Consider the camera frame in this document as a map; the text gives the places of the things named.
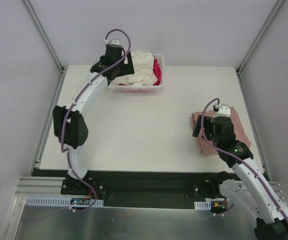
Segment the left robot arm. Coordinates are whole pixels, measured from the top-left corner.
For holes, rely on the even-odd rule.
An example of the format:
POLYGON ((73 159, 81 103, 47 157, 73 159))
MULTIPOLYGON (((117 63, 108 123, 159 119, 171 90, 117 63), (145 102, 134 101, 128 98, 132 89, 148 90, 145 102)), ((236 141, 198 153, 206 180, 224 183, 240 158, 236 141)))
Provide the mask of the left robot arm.
POLYGON ((82 157, 82 146, 89 135, 86 114, 99 93, 115 78, 135 72, 131 53, 125 51, 118 40, 106 41, 105 44, 105 54, 91 67, 85 86, 66 105, 57 105, 52 112, 54 135, 62 153, 66 154, 68 175, 74 179, 72 188, 80 195, 89 189, 95 191, 84 179, 88 172, 82 157))

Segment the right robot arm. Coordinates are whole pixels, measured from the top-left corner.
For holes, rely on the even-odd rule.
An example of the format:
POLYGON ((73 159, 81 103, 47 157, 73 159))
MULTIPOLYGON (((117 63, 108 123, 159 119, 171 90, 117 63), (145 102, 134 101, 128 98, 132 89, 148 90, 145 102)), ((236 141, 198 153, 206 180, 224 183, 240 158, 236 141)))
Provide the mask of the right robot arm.
POLYGON ((218 156, 239 177, 246 190, 226 171, 212 175, 200 190, 207 198, 225 197, 246 215, 258 240, 288 240, 288 206, 258 169, 249 147, 236 139, 230 117, 197 117, 194 137, 202 135, 218 156))

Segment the cream white t shirt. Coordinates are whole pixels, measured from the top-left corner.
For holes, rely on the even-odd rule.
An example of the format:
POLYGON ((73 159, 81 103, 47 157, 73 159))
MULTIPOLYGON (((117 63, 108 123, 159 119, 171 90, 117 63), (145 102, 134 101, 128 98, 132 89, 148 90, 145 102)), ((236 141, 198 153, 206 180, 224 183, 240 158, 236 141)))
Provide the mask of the cream white t shirt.
POLYGON ((154 74, 154 56, 140 49, 131 51, 134 73, 114 79, 112 85, 152 86, 158 79, 154 74))

